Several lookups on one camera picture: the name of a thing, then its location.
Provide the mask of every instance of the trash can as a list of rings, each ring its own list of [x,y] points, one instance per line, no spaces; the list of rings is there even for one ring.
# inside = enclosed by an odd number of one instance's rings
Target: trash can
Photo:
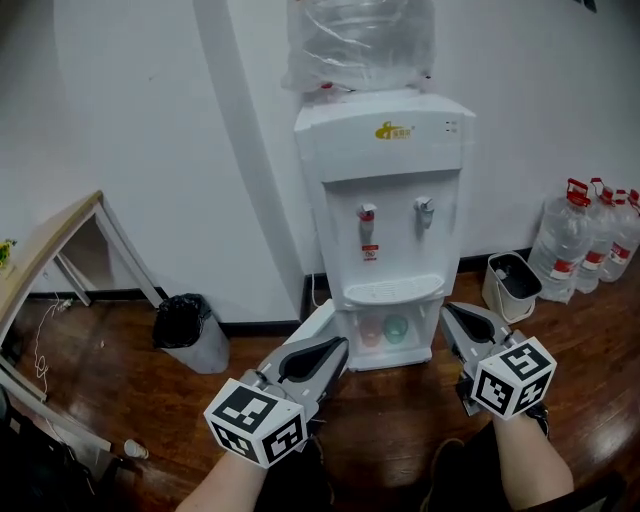
[[[482,298],[508,324],[531,316],[541,290],[540,279],[517,253],[489,257]]]
[[[176,295],[160,304],[153,346],[197,373],[220,373],[229,364],[229,340],[202,295]]]

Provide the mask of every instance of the forearm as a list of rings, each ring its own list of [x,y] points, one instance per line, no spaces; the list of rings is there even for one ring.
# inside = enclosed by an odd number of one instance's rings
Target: forearm
[[[514,510],[547,503],[573,492],[573,476],[536,420],[520,414],[493,418],[504,493]]]
[[[253,512],[267,470],[225,453],[176,512]]]

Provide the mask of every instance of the yellow logo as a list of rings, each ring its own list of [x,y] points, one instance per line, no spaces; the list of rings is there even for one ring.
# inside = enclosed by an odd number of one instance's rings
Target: yellow logo
[[[408,139],[411,130],[402,126],[393,126],[391,121],[382,124],[382,128],[376,130],[376,137],[382,140]]]

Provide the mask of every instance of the marker cube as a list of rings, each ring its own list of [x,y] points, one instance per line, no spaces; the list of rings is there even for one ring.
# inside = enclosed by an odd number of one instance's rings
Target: marker cube
[[[556,366],[537,338],[529,338],[480,361],[471,397],[508,420],[542,401]]]
[[[304,407],[229,379],[204,412],[227,451],[268,468],[307,438]]]

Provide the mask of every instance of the table leg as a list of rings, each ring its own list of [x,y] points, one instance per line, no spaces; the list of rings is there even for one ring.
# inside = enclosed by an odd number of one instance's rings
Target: table leg
[[[60,414],[49,408],[47,405],[43,404],[40,400],[38,400],[38,398],[33,396],[29,391],[24,389],[7,373],[5,373],[4,368],[0,368],[0,385],[2,385],[17,400],[20,400],[33,412],[39,414],[43,418],[48,419],[54,425],[59,425],[67,432],[71,432],[73,435],[79,437],[87,443],[97,446],[101,450],[111,450],[111,443],[109,441],[106,441],[101,437],[98,437],[97,435],[86,431],[81,425],[61,416]]]
[[[11,366],[4,357],[0,357],[0,372],[3,371],[41,402],[44,402],[47,399],[47,395],[45,395],[35,384],[30,380],[27,380],[20,372],[18,372],[18,370]]]
[[[73,267],[71,266],[71,262],[67,259],[67,257],[62,253],[58,253],[53,258],[53,262],[60,269],[60,272],[62,272],[62,275],[65,277],[65,279],[69,281],[69,284],[73,288],[73,291],[76,293],[78,298],[82,301],[82,303],[85,306],[90,306],[91,300],[89,299],[84,289],[82,288],[82,285],[80,284],[80,280],[76,276],[73,270]]]
[[[149,299],[149,302],[151,302],[151,304],[153,304],[153,306],[157,308],[158,306],[160,306],[160,303],[162,302],[162,298],[156,291],[155,287],[153,286],[153,283],[144,273],[140,265],[138,265],[138,262],[136,261],[134,256],[131,254],[131,252],[129,251],[129,248],[127,247],[123,239],[120,237],[120,235],[116,231],[115,226],[107,216],[106,212],[104,211],[104,208],[102,208],[102,205],[97,205],[95,211],[96,211],[96,224],[98,225],[98,228],[102,232],[103,236],[105,237],[107,242],[111,244],[113,248],[116,249],[117,253],[120,255],[125,265],[133,275],[134,279],[140,286],[142,293],[144,293],[147,299]]]

